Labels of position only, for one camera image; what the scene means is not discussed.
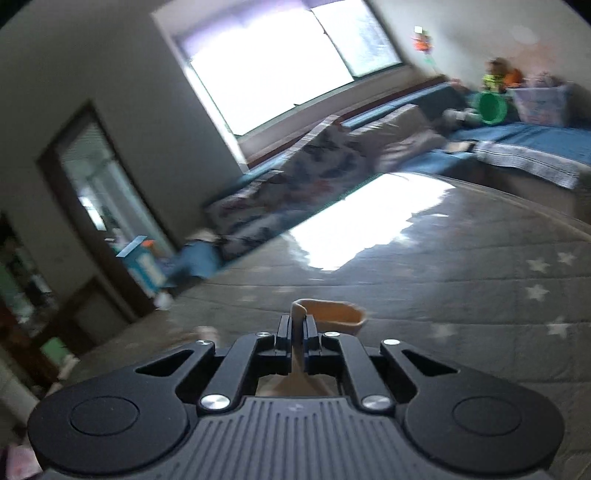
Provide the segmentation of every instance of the window sill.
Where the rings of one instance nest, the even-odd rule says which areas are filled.
[[[288,149],[329,115],[350,118],[443,81],[443,76],[426,79],[408,65],[377,72],[274,118],[241,136],[238,143],[252,168]]]

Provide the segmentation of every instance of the window frame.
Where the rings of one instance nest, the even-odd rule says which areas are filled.
[[[142,318],[155,310],[154,303],[140,286],[131,277],[125,266],[113,253],[113,250],[107,245],[103,236],[96,230],[96,227],[86,209],[80,203],[76,190],[60,161],[60,153],[67,148],[82,133],[89,124],[96,124],[101,129],[109,148],[112,150],[119,165],[129,178],[129,182],[138,193],[139,198],[146,206],[149,213],[154,218],[156,224],[160,227],[163,234],[172,243],[173,247],[180,250],[181,243],[176,237],[172,236],[170,231],[162,223],[157,212],[151,207],[138,187],[134,178],[126,167],[118,148],[115,146],[112,137],[105,127],[105,123],[100,117],[95,105],[87,101],[79,108],[70,119],[62,125],[59,132],[53,137],[49,145],[37,158],[37,168],[39,169],[49,191],[54,200],[61,207],[72,229],[85,247],[85,251],[90,255],[102,275],[107,279],[110,285],[118,293],[119,298],[129,307],[138,318]],[[123,318],[131,323],[132,319],[125,314]]]
[[[356,115],[360,115],[362,113],[365,113],[365,112],[371,110],[372,108],[379,107],[380,105],[383,105],[385,103],[392,102],[392,101],[402,98],[404,96],[418,92],[419,90],[423,90],[425,88],[430,88],[435,85],[439,85],[440,83],[444,83],[446,81],[447,81],[447,77],[442,74],[437,75],[437,76],[430,78],[430,79],[425,79],[421,82],[416,83],[415,85],[403,88],[402,90],[398,90],[396,92],[389,93],[387,95],[380,96],[379,98],[369,101],[368,103],[366,103],[364,105],[355,107],[355,108],[341,114],[339,117],[339,120],[340,121],[348,120],[350,118],[353,118]],[[248,157],[246,159],[246,165],[249,168],[254,168],[254,167],[259,166],[262,163],[265,163],[267,160],[272,159],[276,155],[279,155],[279,154],[287,151],[288,148],[295,145],[299,140],[301,140],[303,137],[305,137],[309,132],[310,132],[309,129],[303,129],[301,131],[298,131],[295,133],[295,135],[293,135],[291,138],[284,141],[282,144],[280,144],[274,148],[263,150],[262,153],[260,153],[258,155],[253,155],[251,157]]]
[[[374,18],[376,19],[376,22],[378,23],[378,25],[380,26],[380,28],[382,29],[382,31],[384,32],[384,35],[386,36],[387,40],[389,41],[391,47],[394,49],[394,52],[396,53],[396,55],[398,56],[399,62],[393,65],[387,65],[383,68],[380,69],[376,69],[373,70],[361,77],[359,76],[355,76],[353,75],[351,68],[349,66],[349,64],[347,63],[347,61],[345,60],[345,58],[343,57],[343,55],[341,54],[338,46],[335,44],[335,42],[332,40],[331,36],[329,35],[329,33],[326,31],[326,29],[324,28],[324,26],[322,25],[322,23],[320,22],[320,20],[318,20],[318,18],[316,17],[315,13],[313,12],[313,10],[311,8],[308,8],[308,11],[311,12],[314,15],[314,18],[316,19],[316,21],[319,23],[319,25],[321,26],[324,35],[326,35],[326,37],[330,40],[330,42],[332,43],[333,47],[335,48],[339,58],[341,59],[341,61],[343,62],[343,65],[345,66],[345,68],[347,69],[347,71],[349,72],[349,74],[351,75],[351,78],[353,79],[352,82],[347,83],[345,85],[342,85],[340,87],[337,87],[335,89],[329,90],[328,92],[324,92],[321,95],[318,95],[314,98],[311,98],[310,100],[301,103],[299,105],[294,105],[293,108],[290,108],[289,110],[273,117],[270,118],[269,120],[267,120],[266,122],[258,125],[257,127],[253,128],[252,130],[249,130],[248,132],[244,133],[244,134],[235,134],[232,131],[232,128],[228,125],[228,123],[226,122],[226,118],[224,117],[224,114],[222,113],[222,111],[220,110],[220,108],[218,107],[215,99],[213,98],[213,96],[211,95],[211,93],[209,92],[209,90],[207,89],[207,86],[202,82],[200,76],[199,76],[199,72],[197,72],[197,70],[193,67],[193,65],[191,64],[191,58],[189,57],[189,55],[186,53],[184,47],[183,47],[183,43],[189,38],[191,37],[196,31],[199,30],[199,28],[203,25],[203,24],[197,24],[194,27],[192,27],[191,29],[189,29],[188,31],[186,31],[184,34],[181,35],[177,35],[175,38],[175,43],[177,45],[178,50],[181,52],[183,59],[185,59],[186,65],[188,68],[192,69],[192,71],[195,72],[195,75],[197,76],[199,82],[201,82],[204,91],[207,93],[207,95],[209,96],[209,98],[212,101],[212,104],[215,105],[215,108],[217,109],[217,111],[220,113],[220,116],[223,119],[224,125],[226,127],[226,129],[236,138],[237,141],[240,141],[241,138],[245,138],[245,137],[250,137],[252,135],[255,135],[261,131],[264,131],[265,129],[267,129],[270,125],[276,123],[277,121],[279,121],[280,119],[286,118],[288,116],[294,115],[297,112],[300,112],[303,109],[306,109],[308,106],[314,105],[315,103],[317,103],[318,101],[322,101],[319,99],[322,99],[326,96],[330,96],[331,94],[337,93],[342,91],[342,89],[346,89],[347,87],[351,87],[354,84],[358,84],[359,82],[363,82],[364,80],[368,80],[371,77],[374,77],[376,75],[380,75],[383,73],[386,73],[388,71],[392,71],[392,70],[398,70],[402,67],[405,67],[408,65],[408,63],[405,61],[405,58],[403,55],[401,55],[401,49],[398,48],[397,43],[394,41],[394,38],[391,34],[391,32],[389,31],[389,29],[385,28],[385,22],[384,20],[381,18],[380,15],[377,14],[374,6],[368,1],[368,0],[361,0],[365,6],[367,7],[367,9],[369,10],[369,12],[374,16]],[[254,0],[252,2],[248,2],[246,5],[256,5],[257,1]],[[228,15],[228,12],[224,12],[220,15],[217,15],[215,17],[213,17],[212,19],[209,19],[209,21],[216,21],[216,20],[220,20],[222,18],[224,18],[225,16]]]

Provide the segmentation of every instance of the white star pattern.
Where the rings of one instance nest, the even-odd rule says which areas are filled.
[[[576,260],[577,257],[575,257],[572,253],[568,252],[558,252],[558,261],[560,263],[566,264],[566,265],[570,265],[571,267],[573,266],[573,260]]]
[[[431,325],[431,336],[438,342],[445,343],[448,337],[456,334],[456,326],[450,323],[434,323]]]
[[[533,272],[542,272],[546,273],[546,268],[550,265],[547,264],[543,258],[538,258],[537,260],[526,260],[527,263],[530,265],[530,270]]]
[[[559,316],[555,323],[547,324],[548,335],[558,335],[562,340],[566,340],[569,324],[564,322],[564,315]]]
[[[277,287],[273,289],[274,293],[292,293],[296,291],[294,287]]]
[[[411,238],[407,237],[404,234],[399,234],[394,238],[394,242],[399,243],[400,245],[404,246],[404,247],[413,247],[414,245],[417,244],[417,241],[412,240]]]
[[[542,285],[534,285],[533,287],[526,287],[527,290],[527,298],[530,300],[537,300],[537,301],[544,301],[544,295],[550,293],[549,290],[546,290]]]

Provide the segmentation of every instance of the gray carpet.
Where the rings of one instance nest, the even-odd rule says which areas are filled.
[[[74,376],[196,326],[227,345],[274,331],[293,300],[346,300],[368,311],[366,345],[402,339],[548,396],[567,424],[553,474],[591,478],[590,240],[585,224],[494,190],[382,176],[97,348]]]

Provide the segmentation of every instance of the ribbed gray surface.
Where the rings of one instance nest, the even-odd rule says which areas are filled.
[[[46,480],[65,476],[47,472]],[[388,418],[344,398],[247,398],[206,417],[172,458],[127,480],[458,480],[418,456]],[[544,480],[536,472],[524,477]]]

